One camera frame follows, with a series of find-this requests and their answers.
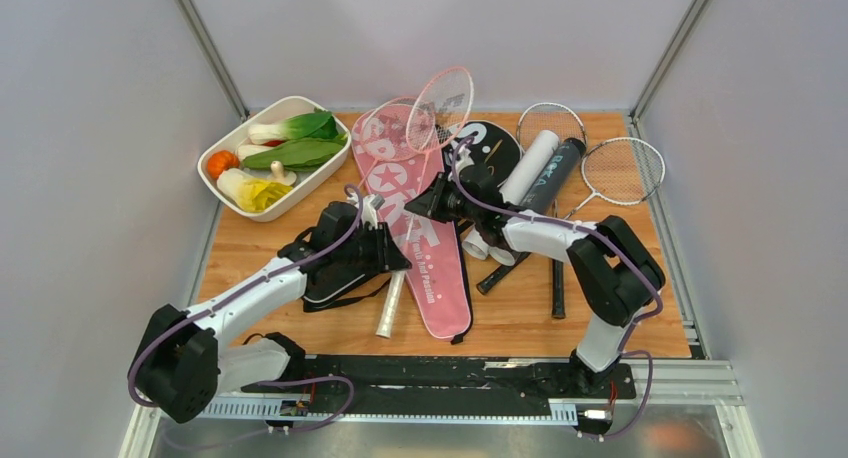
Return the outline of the white shuttlecock tube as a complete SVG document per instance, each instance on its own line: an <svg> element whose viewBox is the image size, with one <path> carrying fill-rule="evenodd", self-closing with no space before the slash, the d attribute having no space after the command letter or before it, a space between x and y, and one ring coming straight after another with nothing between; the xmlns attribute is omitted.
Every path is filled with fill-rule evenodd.
<svg viewBox="0 0 848 458"><path fill-rule="evenodd" d="M504 202L513 205L521 202L559 143L560 138L550 130L542 130L537 134L508 179L499 188ZM461 246L478 260L485 260L491 255L502 265L512 266L516 263L516 258L511 252L490 247L475 228L462 241Z"/></svg>

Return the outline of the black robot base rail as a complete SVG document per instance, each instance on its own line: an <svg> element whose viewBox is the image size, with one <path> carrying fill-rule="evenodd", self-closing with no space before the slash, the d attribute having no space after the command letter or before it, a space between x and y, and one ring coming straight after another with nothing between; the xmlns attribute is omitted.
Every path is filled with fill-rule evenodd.
<svg viewBox="0 0 848 458"><path fill-rule="evenodd" d="M530 417L553 399L633 399L629 366L589 379L567 361L506 357L298 355L284 380L313 412L405 416Z"/></svg>

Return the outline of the black shuttlecock tube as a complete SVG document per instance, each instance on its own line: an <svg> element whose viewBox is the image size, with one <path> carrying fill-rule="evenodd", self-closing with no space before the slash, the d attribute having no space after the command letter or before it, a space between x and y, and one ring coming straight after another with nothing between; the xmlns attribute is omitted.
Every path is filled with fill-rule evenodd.
<svg viewBox="0 0 848 458"><path fill-rule="evenodd" d="M586 150L586 144L582 140L567 138L554 150L522 198L519 207L539 214L548 211Z"/></svg>

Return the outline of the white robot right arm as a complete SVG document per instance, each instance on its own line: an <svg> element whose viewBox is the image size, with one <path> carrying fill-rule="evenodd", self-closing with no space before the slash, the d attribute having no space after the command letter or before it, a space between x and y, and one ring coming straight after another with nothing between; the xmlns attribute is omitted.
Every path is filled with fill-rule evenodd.
<svg viewBox="0 0 848 458"><path fill-rule="evenodd" d="M572 353L573 388L595 396L611 380L636 323L663 309L661 267L621 217L599 222L549 217L504 201L492 186L451 180L440 173L405 210L447 223L468 220L492 247L539 254L570 265L592 316Z"/></svg>

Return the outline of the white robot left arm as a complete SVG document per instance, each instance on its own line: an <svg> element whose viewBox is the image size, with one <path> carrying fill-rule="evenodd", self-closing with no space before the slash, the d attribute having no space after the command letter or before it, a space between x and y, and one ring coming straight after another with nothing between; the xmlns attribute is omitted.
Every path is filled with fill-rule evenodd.
<svg viewBox="0 0 848 458"><path fill-rule="evenodd" d="M316 225L278 250L262 268L215 298L156 310L128 371L131 397L178 423L198 416L222 393L271 382L282 392L306 377L302 347L279 332L238 347L232 341L271 312L302 301L307 312L355 303L348 294L410 261L379 218L384 199L333 201Z"/></svg>

